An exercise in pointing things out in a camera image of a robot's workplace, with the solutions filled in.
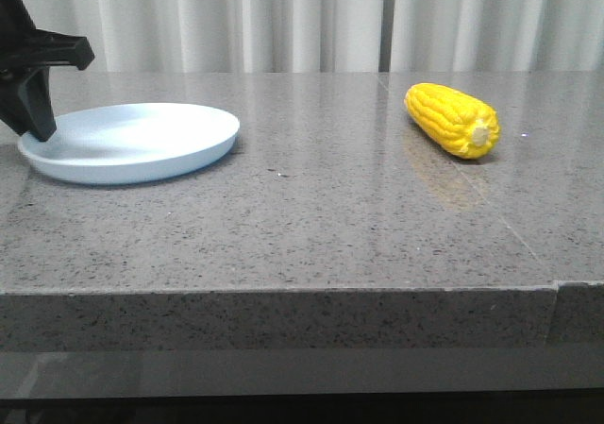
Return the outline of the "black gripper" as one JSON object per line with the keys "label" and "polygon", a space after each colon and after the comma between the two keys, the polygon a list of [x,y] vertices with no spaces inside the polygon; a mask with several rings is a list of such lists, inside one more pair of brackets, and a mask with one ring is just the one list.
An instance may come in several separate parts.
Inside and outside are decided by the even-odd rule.
{"label": "black gripper", "polygon": [[87,38],[39,29],[23,0],[1,0],[1,121],[48,141],[57,129],[48,67],[84,70],[94,58]]}

